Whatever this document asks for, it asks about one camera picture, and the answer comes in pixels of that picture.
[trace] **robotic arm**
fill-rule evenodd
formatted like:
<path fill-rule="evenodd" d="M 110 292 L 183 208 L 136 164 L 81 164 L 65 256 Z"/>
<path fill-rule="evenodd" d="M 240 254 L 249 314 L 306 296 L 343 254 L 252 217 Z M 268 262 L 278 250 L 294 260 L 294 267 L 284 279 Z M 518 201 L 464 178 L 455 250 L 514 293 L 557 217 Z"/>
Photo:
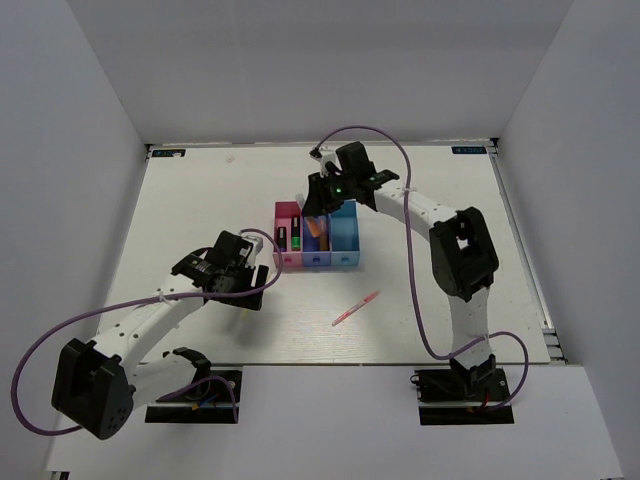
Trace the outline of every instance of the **robotic arm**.
<path fill-rule="evenodd" d="M 487 299 L 498 257 L 480 211 L 473 207 L 455 211 L 417 192 L 405 192 L 398 175 L 376 171 L 360 142 L 325 156 L 313 150 L 311 156 L 321 163 L 321 171 L 309 176 L 303 216 L 331 213 L 345 200 L 355 199 L 405 223 L 404 196 L 409 195 L 411 228 L 430 242 L 433 275 L 449 299 L 452 351 L 484 338 L 449 359 L 464 390 L 475 391 L 496 368 L 489 345 Z"/>
<path fill-rule="evenodd" d="M 156 291 L 162 302 L 137 307 L 86 343 L 78 339 L 67 343 L 58 362 L 53 407 L 105 440 L 122 428 L 136 408 L 209 376 L 211 362 L 187 348 L 164 352 L 155 362 L 141 361 L 171 329 L 207 302 L 203 293 L 244 292 L 263 286 L 269 269 L 253 266 L 261 249 L 260 237 L 223 231 L 212 248 L 197 250 L 172 268 Z M 167 300 L 165 294 L 184 298 Z M 262 292 L 218 301 L 260 310 Z"/>

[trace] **purple cable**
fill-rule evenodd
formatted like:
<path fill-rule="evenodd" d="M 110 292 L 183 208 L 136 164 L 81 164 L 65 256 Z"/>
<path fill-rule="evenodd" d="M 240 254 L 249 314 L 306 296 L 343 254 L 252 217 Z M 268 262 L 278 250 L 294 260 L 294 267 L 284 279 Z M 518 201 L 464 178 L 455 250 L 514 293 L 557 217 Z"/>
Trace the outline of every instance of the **purple cable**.
<path fill-rule="evenodd" d="M 276 283 L 278 281 L 278 279 L 280 278 L 280 274 L 282 273 L 282 265 L 283 265 L 282 253 L 280 253 L 280 247 L 278 247 L 278 244 L 276 243 L 276 241 L 271 237 L 271 235 L 269 235 L 268 233 L 266 233 L 266 232 L 264 232 L 262 230 L 259 230 L 257 228 L 245 228 L 245 229 L 240 230 L 240 233 L 257 233 L 257 234 L 262 235 L 263 237 L 265 237 L 267 240 L 269 240 L 271 242 L 271 244 L 274 246 L 274 251 L 278 255 L 278 270 L 276 272 L 276 276 L 273 277 L 273 279 L 270 282 L 266 283 L 262 287 L 252 288 L 251 290 L 247 290 L 245 292 L 237 292 L 237 293 L 174 293 L 174 294 L 171 294 L 171 295 L 165 295 L 164 298 L 166 300 L 180 300 L 182 298 L 216 299 L 216 298 L 246 297 L 246 296 L 249 296 L 249 295 L 253 295 L 254 293 L 260 293 L 260 292 L 266 290 L 267 288 L 271 287 L 274 283 Z M 76 315 L 75 317 L 70 318 L 69 320 L 65 320 L 64 322 L 60 323 L 59 325 L 56 325 L 51 330 L 49 330 L 48 332 L 43 334 L 40 338 L 38 338 L 33 343 L 33 345 L 31 345 L 29 347 L 29 349 L 25 352 L 25 354 L 20 359 L 20 362 L 18 362 L 18 366 L 16 367 L 16 371 L 14 372 L 13 378 L 11 379 L 11 406 L 13 407 L 13 413 L 16 415 L 16 418 L 22 424 L 22 426 L 25 427 L 30 432 L 33 432 L 33 433 L 35 433 L 37 435 L 42 435 L 42 436 L 45 436 L 45 437 L 56 437 L 58 435 L 66 435 L 67 433 L 77 432 L 78 430 L 82 429 L 81 426 L 77 425 L 75 427 L 65 428 L 65 429 L 62 429 L 62 430 L 44 430 L 42 428 L 36 427 L 29 420 L 27 420 L 27 418 L 24 416 L 24 413 L 22 412 L 22 409 L 20 408 L 20 403 L 18 401 L 18 382 L 20 381 L 20 375 L 22 375 L 22 371 L 24 370 L 25 365 L 29 361 L 29 358 L 31 358 L 31 355 L 33 355 L 33 352 L 35 352 L 40 345 L 42 345 L 49 337 L 51 337 L 55 333 L 59 332 L 63 328 L 68 327 L 69 325 L 73 325 L 74 323 L 77 323 L 77 322 L 79 322 L 81 320 L 85 320 L 85 319 L 93 317 L 95 315 L 101 315 L 103 313 L 113 312 L 114 310 L 120 310 L 120 309 L 123 309 L 123 308 L 135 307 L 135 306 L 138 306 L 138 305 L 149 305 L 149 304 L 152 304 L 152 303 L 158 303 L 160 301 L 161 301 L 160 298 L 158 298 L 158 296 L 155 296 L 155 297 L 141 298 L 141 299 L 138 299 L 138 300 L 131 300 L 129 302 L 124 302 L 124 303 L 118 303 L 116 305 L 110 305 L 108 307 L 97 308 L 95 310 L 91 310 L 90 312 L 86 312 L 86 313 L 82 313 L 80 315 Z M 203 380 L 199 380 L 198 382 L 194 382 L 191 385 L 187 385 L 186 387 L 184 387 L 184 389 L 178 390 L 177 392 L 173 392 L 173 393 L 170 393 L 168 395 L 165 395 L 163 398 L 179 395 L 180 393 L 183 393 L 183 391 L 186 392 L 187 390 L 190 390 L 193 387 L 199 385 L 200 383 L 203 383 L 203 382 L 208 381 L 208 380 L 224 380 L 224 379 L 208 377 L 208 378 L 205 378 Z M 235 402 L 235 398 L 233 396 L 233 389 L 231 389 L 230 393 L 231 393 L 231 403 L 233 404 L 233 408 L 234 408 L 233 414 L 234 414 L 234 417 L 235 417 L 236 422 L 237 422 L 238 421 L 238 414 L 236 412 L 236 402 Z"/>
<path fill-rule="evenodd" d="M 345 130 L 369 130 L 371 132 L 376 132 L 382 135 L 383 137 L 386 137 L 389 141 L 391 141 L 391 143 L 393 143 L 396 147 L 398 147 L 398 150 L 400 150 L 400 153 L 402 153 L 402 156 L 404 157 L 404 161 L 407 164 L 407 181 L 405 183 L 405 189 L 407 192 L 409 192 L 409 189 L 411 187 L 411 162 L 409 160 L 409 155 L 407 154 L 407 151 L 404 149 L 404 147 L 400 145 L 400 142 L 398 142 L 395 138 L 393 138 L 388 133 L 378 128 L 369 127 L 366 125 L 349 125 L 346 127 L 338 128 L 337 130 L 332 131 L 331 133 L 326 135 L 322 140 L 320 140 L 315 148 L 319 149 L 322 146 L 322 144 L 326 142 L 329 138 L 333 137 L 337 133 L 344 132 Z M 466 345 L 458 348 L 457 350 L 447 355 L 439 355 L 433 350 L 433 348 L 431 348 L 431 344 L 427 339 L 427 335 L 424 331 L 424 325 L 422 323 L 422 314 L 420 313 L 420 304 L 418 300 L 418 289 L 416 287 L 415 267 L 413 264 L 413 240 L 411 239 L 411 217 L 409 215 L 409 195 L 408 194 L 404 195 L 404 225 L 405 225 L 405 230 L 407 234 L 407 257 L 409 261 L 409 287 L 411 290 L 411 301 L 413 302 L 413 310 L 416 315 L 416 323 L 418 324 L 420 337 L 422 338 L 422 343 L 424 344 L 424 348 L 427 350 L 427 352 L 429 352 L 429 355 L 431 355 L 436 360 L 449 360 L 453 357 L 460 355 L 462 352 L 466 352 L 467 350 L 477 345 L 478 343 L 484 341 L 484 337 L 478 337 L 475 340 L 470 341 Z M 513 400 L 514 397 L 518 394 L 518 392 L 520 392 L 520 390 L 522 389 L 522 386 L 524 385 L 524 382 L 527 379 L 527 374 L 529 373 L 529 352 L 527 350 L 527 346 L 524 344 L 522 339 L 520 339 L 520 337 L 518 337 L 516 334 L 511 332 L 506 332 L 506 331 L 499 331 L 499 332 L 492 333 L 491 335 L 489 335 L 489 338 L 502 337 L 502 336 L 513 338 L 522 347 L 522 352 L 524 353 L 524 368 L 522 371 L 522 378 L 520 379 L 520 383 L 518 383 L 518 386 L 511 393 L 511 395 L 509 395 L 502 402 L 488 408 L 487 410 L 498 409 L 500 407 L 505 406 L 507 403 Z"/>

